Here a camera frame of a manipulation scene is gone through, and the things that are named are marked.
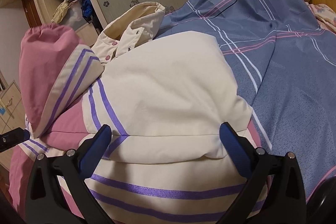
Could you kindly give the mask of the upper wardrobe drawer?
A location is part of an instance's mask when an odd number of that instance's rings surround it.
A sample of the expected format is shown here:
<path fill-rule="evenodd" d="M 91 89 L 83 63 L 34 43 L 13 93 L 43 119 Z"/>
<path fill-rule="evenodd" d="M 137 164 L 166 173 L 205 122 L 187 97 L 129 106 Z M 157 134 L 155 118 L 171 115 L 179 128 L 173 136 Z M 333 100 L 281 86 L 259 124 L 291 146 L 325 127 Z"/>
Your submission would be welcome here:
<path fill-rule="evenodd" d="M 76 34 L 84 41 L 84 43 L 91 47 L 96 43 L 98 32 L 92 23 L 87 23 L 76 30 Z"/>

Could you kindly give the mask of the blue garment in wardrobe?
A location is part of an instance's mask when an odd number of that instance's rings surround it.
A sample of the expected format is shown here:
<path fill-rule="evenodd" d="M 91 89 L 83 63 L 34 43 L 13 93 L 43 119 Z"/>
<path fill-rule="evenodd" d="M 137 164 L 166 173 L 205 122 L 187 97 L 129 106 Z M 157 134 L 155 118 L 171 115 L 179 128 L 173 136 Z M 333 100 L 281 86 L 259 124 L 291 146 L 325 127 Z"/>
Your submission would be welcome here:
<path fill-rule="evenodd" d="M 91 0 L 82 0 L 81 2 L 82 17 L 86 22 L 90 23 L 93 20 L 95 11 L 93 9 Z"/>

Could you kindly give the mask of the blue plaid bed cover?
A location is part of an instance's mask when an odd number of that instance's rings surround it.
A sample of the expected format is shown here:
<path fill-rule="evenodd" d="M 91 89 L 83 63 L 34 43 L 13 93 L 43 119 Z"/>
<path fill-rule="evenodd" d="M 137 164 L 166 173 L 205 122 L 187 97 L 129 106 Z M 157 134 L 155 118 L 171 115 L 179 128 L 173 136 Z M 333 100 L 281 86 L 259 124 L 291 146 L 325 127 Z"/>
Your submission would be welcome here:
<path fill-rule="evenodd" d="M 273 154 L 295 153 L 307 197 L 335 176 L 335 34 L 303 0 L 188 0 L 158 36 L 183 31 L 217 38 L 255 137 Z"/>

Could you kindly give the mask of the beige cloth bag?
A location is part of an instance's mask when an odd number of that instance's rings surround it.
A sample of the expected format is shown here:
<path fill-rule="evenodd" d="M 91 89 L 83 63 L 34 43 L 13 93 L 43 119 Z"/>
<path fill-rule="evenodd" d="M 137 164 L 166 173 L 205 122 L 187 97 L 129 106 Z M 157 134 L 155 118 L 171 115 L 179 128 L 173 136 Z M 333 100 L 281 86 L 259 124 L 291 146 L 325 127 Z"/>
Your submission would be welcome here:
<path fill-rule="evenodd" d="M 59 24 L 63 20 L 68 12 L 69 4 L 69 0 L 64 0 L 62 3 L 60 3 L 60 5 L 58 5 L 52 16 L 52 23 Z"/>

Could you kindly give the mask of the brown wooden door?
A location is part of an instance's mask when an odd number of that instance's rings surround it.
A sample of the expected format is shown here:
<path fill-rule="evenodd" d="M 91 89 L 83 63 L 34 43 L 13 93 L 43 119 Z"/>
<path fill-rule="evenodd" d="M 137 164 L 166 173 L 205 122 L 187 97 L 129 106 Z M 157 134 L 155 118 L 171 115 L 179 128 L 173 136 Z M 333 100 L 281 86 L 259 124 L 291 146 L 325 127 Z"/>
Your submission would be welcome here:
<path fill-rule="evenodd" d="M 40 26 L 42 23 L 38 15 L 34 0 L 22 0 L 22 5 L 29 26 L 31 28 Z"/>

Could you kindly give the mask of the white and pink jacket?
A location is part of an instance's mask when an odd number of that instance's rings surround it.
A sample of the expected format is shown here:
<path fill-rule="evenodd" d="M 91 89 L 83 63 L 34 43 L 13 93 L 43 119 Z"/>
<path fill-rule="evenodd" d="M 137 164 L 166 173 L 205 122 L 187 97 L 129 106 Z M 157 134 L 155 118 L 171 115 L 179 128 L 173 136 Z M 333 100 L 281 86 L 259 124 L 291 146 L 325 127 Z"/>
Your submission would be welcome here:
<path fill-rule="evenodd" d="M 137 4 L 91 47 L 64 25 L 25 33 L 19 79 L 31 139 L 14 149 L 9 185 L 20 215 L 37 156 L 77 149 L 103 125 L 112 140 L 86 185 L 114 221 L 215 223 L 230 207 L 245 179 L 219 128 L 228 122 L 258 146 L 252 108 L 216 38 L 156 38 L 164 16 L 157 2 Z"/>

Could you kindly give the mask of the wooden shelf cabinet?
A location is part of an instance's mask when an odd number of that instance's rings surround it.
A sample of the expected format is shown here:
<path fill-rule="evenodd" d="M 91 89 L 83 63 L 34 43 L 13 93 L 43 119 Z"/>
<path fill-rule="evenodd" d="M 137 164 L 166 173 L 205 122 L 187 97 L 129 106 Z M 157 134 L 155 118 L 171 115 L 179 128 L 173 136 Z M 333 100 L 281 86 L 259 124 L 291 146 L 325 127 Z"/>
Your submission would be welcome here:
<path fill-rule="evenodd" d="M 24 129 L 25 111 L 21 92 L 15 82 L 8 84 L 1 74 L 1 135 L 16 129 Z"/>

